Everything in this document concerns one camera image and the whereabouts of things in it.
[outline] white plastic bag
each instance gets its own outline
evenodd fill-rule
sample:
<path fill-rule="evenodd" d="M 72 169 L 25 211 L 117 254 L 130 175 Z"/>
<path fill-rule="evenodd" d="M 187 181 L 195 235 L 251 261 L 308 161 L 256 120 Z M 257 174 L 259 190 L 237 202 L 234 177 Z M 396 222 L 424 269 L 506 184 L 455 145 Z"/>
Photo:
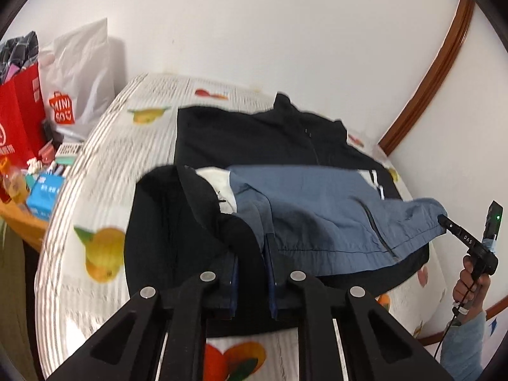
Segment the white plastic bag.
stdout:
<path fill-rule="evenodd" d="M 114 99 L 106 18 L 57 37 L 39 50 L 46 116 L 70 140 L 86 140 Z"/>

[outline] bed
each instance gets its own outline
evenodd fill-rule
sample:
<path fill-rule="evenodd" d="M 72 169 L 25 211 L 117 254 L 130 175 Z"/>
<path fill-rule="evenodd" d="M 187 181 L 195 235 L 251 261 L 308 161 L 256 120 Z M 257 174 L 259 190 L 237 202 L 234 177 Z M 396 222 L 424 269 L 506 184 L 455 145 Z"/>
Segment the bed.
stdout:
<path fill-rule="evenodd" d="M 37 271 L 37 345 L 45 377 L 129 299 L 121 264 L 103 271 L 87 261 L 86 243 L 105 230 L 125 231 L 134 185 L 151 168 L 173 161 L 179 106 L 202 104 L 255 113 L 273 97 L 199 78 L 144 74 L 117 96 L 83 146 L 53 212 Z M 411 195 L 375 142 L 349 130 L 348 142 L 390 170 L 404 200 Z M 414 336 L 445 295 L 445 281 L 430 244 L 430 259 L 378 302 Z M 298 379 L 296 330 L 252 337 L 210 339 L 221 353 L 256 342 L 265 364 L 249 379 Z"/>

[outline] clutter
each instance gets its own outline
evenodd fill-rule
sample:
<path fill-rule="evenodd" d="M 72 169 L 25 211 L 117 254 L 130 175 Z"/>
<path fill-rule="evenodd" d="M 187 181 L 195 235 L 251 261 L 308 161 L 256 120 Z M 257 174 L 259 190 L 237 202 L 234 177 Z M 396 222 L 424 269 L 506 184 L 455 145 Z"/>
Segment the clutter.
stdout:
<path fill-rule="evenodd" d="M 72 165 L 82 145 L 82 143 L 63 142 L 55 154 L 55 160 L 58 164 Z"/>
<path fill-rule="evenodd" d="M 0 160 L 0 173 L 2 173 L 4 190 L 14 203 L 23 208 L 26 198 L 30 193 L 26 185 L 25 176 L 19 168 L 11 164 L 11 161 L 7 157 Z"/>
<path fill-rule="evenodd" d="M 0 44 L 0 85 L 37 61 L 39 42 L 34 31 Z"/>
<path fill-rule="evenodd" d="M 62 175 L 62 173 L 64 173 L 64 170 L 65 170 L 65 166 L 63 166 L 63 165 L 59 164 L 59 165 L 55 168 L 55 170 L 53 171 L 53 174 L 54 174 L 55 176 L 61 176 L 61 175 Z"/>
<path fill-rule="evenodd" d="M 34 188 L 35 182 L 37 181 L 38 177 L 39 175 L 37 173 L 34 173 L 33 175 L 25 175 L 26 185 L 29 187 L 30 190 Z"/>
<path fill-rule="evenodd" d="M 39 53 L 46 116 L 62 135 L 80 141 L 114 98 L 107 19 L 56 38 Z"/>
<path fill-rule="evenodd" d="M 42 174 L 37 178 L 26 201 L 26 205 L 34 216 L 42 220 L 49 220 L 63 183 L 64 178 L 62 176 Z"/>
<path fill-rule="evenodd" d="M 26 164 L 29 166 L 29 168 L 28 168 L 29 175 L 40 173 L 42 171 L 42 168 L 43 168 L 42 162 L 40 160 L 37 160 L 36 157 L 28 160 L 26 162 Z"/>
<path fill-rule="evenodd" d="M 57 168 L 57 162 L 54 160 L 49 165 L 49 168 L 47 168 L 46 173 L 53 173 L 53 171 Z"/>
<path fill-rule="evenodd" d="M 55 148 L 51 141 L 46 143 L 42 149 L 39 150 L 39 156 L 44 164 L 49 164 L 55 160 Z"/>
<path fill-rule="evenodd" d="M 42 132 L 44 133 L 44 138 L 46 142 L 50 142 L 53 140 L 53 131 L 51 130 L 51 120 L 44 119 L 42 121 Z"/>
<path fill-rule="evenodd" d="M 0 86 L 0 156 L 8 156 L 19 168 L 37 157 L 44 146 L 41 123 L 44 106 L 39 72 L 34 64 Z"/>
<path fill-rule="evenodd" d="M 0 182 L 0 201 L 2 201 L 2 203 L 7 204 L 11 200 L 12 200 L 11 197 L 6 192 L 6 190 L 3 188 L 3 182 Z"/>

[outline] wooden trim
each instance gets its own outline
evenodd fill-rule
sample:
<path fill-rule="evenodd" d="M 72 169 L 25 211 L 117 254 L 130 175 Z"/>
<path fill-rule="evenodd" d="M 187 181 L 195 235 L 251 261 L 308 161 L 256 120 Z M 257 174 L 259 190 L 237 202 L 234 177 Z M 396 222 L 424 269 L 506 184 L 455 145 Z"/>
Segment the wooden trim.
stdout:
<path fill-rule="evenodd" d="M 491 319 L 492 317 L 495 317 L 497 314 L 504 311 L 506 308 L 508 308 L 508 296 L 504 297 L 497 304 L 495 304 L 487 309 L 487 319 Z M 418 339 L 418 341 L 420 341 L 420 343 L 423 346 L 436 344 L 437 342 L 441 341 L 441 339 L 443 338 L 443 333 L 444 333 L 444 331 L 441 331 L 441 332 L 438 332 L 437 334 L 429 335 L 428 337 L 425 337 L 425 338 L 420 338 L 420 339 Z"/>
<path fill-rule="evenodd" d="M 434 95 L 443 84 L 446 75 L 459 54 L 474 10 L 474 0 L 460 0 L 448 34 L 438 55 L 430 66 L 414 96 L 379 141 L 380 148 L 389 156 L 402 142 L 418 118 L 432 101 Z"/>

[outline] tissue box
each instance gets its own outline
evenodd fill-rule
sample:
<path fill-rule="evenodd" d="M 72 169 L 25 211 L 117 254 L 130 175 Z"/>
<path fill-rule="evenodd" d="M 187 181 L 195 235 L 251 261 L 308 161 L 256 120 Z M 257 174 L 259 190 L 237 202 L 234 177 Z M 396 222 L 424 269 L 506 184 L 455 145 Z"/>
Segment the tissue box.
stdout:
<path fill-rule="evenodd" d="M 34 216 L 42 220 L 49 220 L 63 183 L 64 178 L 62 176 L 48 174 L 39 176 L 29 198 L 26 200 L 26 205 Z"/>

